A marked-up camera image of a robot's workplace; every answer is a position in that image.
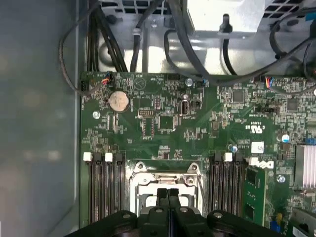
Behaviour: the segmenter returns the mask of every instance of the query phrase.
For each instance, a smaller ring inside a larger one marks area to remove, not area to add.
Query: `capacitor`
[[[187,87],[193,86],[193,80],[191,78],[187,78],[185,84]]]
[[[290,142],[290,136],[287,134],[282,135],[282,142],[289,143]]]
[[[232,153],[236,153],[238,151],[238,147],[233,144],[229,144],[228,150],[231,151]]]

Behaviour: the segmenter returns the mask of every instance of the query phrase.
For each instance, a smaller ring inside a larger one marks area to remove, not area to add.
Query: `screw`
[[[282,176],[282,175],[279,175],[276,180],[277,180],[278,183],[284,183],[285,182],[285,177]]]
[[[191,78],[187,78],[185,84],[187,87],[193,86],[193,80]]]
[[[181,207],[181,208],[180,208],[180,211],[186,213],[186,212],[188,212],[188,209],[185,208],[185,207]]]
[[[188,177],[188,178],[187,178],[187,180],[186,180],[186,181],[187,181],[187,183],[188,183],[188,184],[193,184],[194,179],[193,179],[193,177],[192,177],[192,176],[190,176],[190,177]]]
[[[223,217],[223,215],[222,215],[221,213],[219,213],[219,212],[215,212],[213,215],[214,215],[216,218],[222,218],[222,217]]]
[[[152,26],[153,28],[156,28],[156,27],[158,26],[157,20],[155,20],[155,19],[152,20],[151,26]]]
[[[92,113],[92,117],[93,117],[94,119],[99,119],[100,116],[101,116],[101,114],[100,114],[99,111],[94,111],[94,112]]]

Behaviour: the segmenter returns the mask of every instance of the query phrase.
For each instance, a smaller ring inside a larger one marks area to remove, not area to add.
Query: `black cable clamp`
[[[132,34],[134,36],[139,36],[139,41],[142,40],[142,29],[141,28],[138,28],[138,27],[135,27],[133,30],[132,30]]]

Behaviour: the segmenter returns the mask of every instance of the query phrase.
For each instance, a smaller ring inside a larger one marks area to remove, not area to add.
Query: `integrated circuit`
[[[244,91],[243,90],[233,90],[233,102],[243,103],[244,102]]]
[[[247,217],[249,217],[251,220],[253,220],[254,218],[254,214],[255,214],[255,210],[253,207],[251,207],[250,205],[246,205],[245,208],[244,208],[244,212],[245,212],[245,215]]]
[[[256,185],[256,180],[257,180],[257,172],[248,169],[246,172],[246,180],[252,184],[252,185]]]
[[[288,99],[287,100],[287,110],[288,111],[298,111],[298,99]]]

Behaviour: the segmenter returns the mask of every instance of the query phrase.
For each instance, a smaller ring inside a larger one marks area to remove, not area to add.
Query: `black connector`
[[[228,14],[223,15],[223,23],[220,25],[219,31],[222,33],[230,33],[233,31],[233,27],[229,23],[229,15]]]

